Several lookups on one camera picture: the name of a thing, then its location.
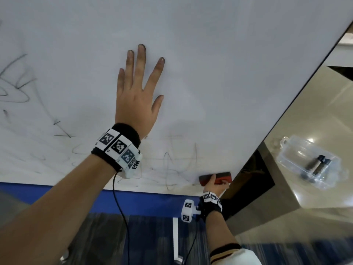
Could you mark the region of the person's right hand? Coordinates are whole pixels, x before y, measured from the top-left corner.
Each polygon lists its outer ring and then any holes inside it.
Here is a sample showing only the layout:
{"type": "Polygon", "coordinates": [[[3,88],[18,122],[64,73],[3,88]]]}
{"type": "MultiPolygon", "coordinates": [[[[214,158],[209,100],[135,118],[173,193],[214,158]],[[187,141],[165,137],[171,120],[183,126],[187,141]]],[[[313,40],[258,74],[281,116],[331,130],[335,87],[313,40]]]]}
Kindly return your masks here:
{"type": "Polygon", "coordinates": [[[221,197],[221,195],[229,189],[230,184],[226,181],[223,181],[222,184],[215,184],[215,185],[209,185],[209,182],[206,184],[206,186],[203,189],[203,193],[206,192],[212,192],[214,193],[218,198],[221,197]]]}

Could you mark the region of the person's left hand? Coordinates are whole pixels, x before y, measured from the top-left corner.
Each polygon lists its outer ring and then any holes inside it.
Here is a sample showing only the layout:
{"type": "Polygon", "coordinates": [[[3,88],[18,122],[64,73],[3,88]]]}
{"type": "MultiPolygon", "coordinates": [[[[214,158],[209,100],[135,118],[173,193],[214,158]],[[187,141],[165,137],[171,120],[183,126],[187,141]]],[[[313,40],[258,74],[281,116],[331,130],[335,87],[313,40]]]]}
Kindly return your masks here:
{"type": "Polygon", "coordinates": [[[159,58],[145,86],[134,88],[136,57],[133,50],[127,52],[125,70],[125,86],[122,93],[116,94],[115,123],[123,123],[133,127],[140,140],[146,138],[152,130],[157,115],[152,115],[153,94],[164,69],[165,59],[159,58]]]}

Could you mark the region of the red and black whiteboard eraser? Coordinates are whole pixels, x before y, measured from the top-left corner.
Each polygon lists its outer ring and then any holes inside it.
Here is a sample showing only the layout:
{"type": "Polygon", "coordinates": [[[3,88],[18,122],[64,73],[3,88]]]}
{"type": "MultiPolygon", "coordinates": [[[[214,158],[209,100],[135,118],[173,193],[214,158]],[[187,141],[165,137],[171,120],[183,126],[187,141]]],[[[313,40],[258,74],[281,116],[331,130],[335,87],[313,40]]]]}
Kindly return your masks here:
{"type": "MultiPolygon", "coordinates": [[[[222,184],[223,181],[226,181],[228,183],[232,183],[232,176],[231,172],[221,172],[221,173],[216,173],[216,179],[215,179],[215,184],[222,184]]],[[[206,175],[201,175],[199,176],[199,183],[202,187],[205,187],[206,184],[210,181],[212,177],[212,174],[206,174],[206,175]]]]}

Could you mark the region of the person's right forearm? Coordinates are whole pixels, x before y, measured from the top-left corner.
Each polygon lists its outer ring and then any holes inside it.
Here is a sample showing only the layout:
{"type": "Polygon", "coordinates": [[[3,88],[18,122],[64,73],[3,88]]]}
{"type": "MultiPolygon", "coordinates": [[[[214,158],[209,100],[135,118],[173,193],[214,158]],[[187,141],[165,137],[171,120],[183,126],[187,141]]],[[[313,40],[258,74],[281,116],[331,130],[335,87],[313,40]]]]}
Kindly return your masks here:
{"type": "Polygon", "coordinates": [[[210,212],[206,217],[205,227],[210,259],[228,256],[242,248],[220,212],[210,212]]]}

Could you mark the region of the person's left forearm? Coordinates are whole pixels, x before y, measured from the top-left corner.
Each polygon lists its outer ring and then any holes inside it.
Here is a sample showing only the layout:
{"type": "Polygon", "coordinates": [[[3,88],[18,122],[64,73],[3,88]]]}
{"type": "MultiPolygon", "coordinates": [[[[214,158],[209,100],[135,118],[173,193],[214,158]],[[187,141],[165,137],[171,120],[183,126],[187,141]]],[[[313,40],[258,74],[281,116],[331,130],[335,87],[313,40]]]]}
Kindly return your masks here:
{"type": "Polygon", "coordinates": [[[0,265],[58,265],[100,192],[116,173],[89,155],[0,228],[0,265]]]}

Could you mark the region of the black wristband with marker tags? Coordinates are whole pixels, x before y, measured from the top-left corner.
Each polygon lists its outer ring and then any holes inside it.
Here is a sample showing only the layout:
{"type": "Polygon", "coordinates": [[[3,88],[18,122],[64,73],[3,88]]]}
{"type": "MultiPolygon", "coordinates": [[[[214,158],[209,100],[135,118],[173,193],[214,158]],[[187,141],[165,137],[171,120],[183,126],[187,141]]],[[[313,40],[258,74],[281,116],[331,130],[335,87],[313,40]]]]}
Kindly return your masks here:
{"type": "Polygon", "coordinates": [[[91,154],[111,165],[116,172],[122,170],[125,178],[132,178],[142,160],[141,141],[130,125],[117,123],[108,129],[95,143],[91,154]]]}
{"type": "Polygon", "coordinates": [[[205,222],[209,213],[213,211],[222,213],[222,210],[222,205],[216,194],[207,191],[202,194],[197,205],[191,199],[184,201],[181,220],[185,223],[191,223],[194,218],[196,221],[202,219],[205,222]]]}

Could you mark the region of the white whiteboard with black scribbles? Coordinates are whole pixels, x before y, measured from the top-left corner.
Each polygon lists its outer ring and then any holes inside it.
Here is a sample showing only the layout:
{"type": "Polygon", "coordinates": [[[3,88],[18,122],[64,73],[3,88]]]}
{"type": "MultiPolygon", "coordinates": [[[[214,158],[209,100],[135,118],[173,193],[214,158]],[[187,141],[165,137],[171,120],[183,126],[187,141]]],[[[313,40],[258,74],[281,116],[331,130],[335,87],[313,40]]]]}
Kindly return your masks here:
{"type": "Polygon", "coordinates": [[[353,0],[0,0],[0,182],[53,186],[114,124],[128,50],[160,57],[143,160],[117,190],[197,196],[239,172],[353,21],[353,0]]]}

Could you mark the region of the white whiteboard stand leg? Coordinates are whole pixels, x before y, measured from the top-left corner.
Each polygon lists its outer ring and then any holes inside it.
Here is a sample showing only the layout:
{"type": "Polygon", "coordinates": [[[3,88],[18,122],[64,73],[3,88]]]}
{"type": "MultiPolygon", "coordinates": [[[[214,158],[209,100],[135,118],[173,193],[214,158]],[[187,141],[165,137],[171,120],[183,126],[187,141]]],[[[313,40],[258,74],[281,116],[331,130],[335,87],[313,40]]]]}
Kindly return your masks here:
{"type": "Polygon", "coordinates": [[[179,255],[179,220],[172,218],[173,222],[173,258],[177,265],[183,265],[183,257],[179,255]]]}

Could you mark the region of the white sleeve with striped cuff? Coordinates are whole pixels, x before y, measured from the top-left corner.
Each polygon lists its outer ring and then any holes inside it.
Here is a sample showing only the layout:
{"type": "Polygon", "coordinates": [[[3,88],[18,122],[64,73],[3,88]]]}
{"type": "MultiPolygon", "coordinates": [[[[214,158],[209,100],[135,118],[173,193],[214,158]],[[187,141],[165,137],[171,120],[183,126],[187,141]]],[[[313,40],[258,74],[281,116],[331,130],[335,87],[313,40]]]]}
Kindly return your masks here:
{"type": "Polygon", "coordinates": [[[229,243],[210,253],[211,265],[262,265],[256,254],[237,243],[229,243]]]}

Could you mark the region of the clear plastic box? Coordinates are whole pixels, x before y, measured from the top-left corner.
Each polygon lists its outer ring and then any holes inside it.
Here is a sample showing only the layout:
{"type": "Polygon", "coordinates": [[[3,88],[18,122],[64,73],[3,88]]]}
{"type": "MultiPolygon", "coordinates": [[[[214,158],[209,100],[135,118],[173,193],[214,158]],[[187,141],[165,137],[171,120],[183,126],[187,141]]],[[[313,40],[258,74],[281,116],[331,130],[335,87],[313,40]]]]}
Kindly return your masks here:
{"type": "Polygon", "coordinates": [[[291,173],[321,190],[333,188],[338,182],[349,178],[349,170],[342,166],[342,159],[340,157],[296,135],[291,137],[284,136],[280,140],[280,151],[276,157],[276,161],[291,173]],[[332,160],[328,169],[314,183],[302,179],[300,176],[301,173],[319,155],[324,155],[332,160]]]}

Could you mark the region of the shiny beige counter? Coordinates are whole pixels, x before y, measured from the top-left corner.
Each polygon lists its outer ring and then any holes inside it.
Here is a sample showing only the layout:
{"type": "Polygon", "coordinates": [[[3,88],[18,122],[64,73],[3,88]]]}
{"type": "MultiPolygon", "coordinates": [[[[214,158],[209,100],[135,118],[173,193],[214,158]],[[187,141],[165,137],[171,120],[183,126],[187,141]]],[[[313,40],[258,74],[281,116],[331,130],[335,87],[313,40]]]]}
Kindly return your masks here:
{"type": "Polygon", "coordinates": [[[322,64],[236,175],[223,205],[243,244],[353,236],[353,81],[322,64]],[[280,165],[280,140],[292,135],[340,157],[348,176],[323,190],[280,165]]]}

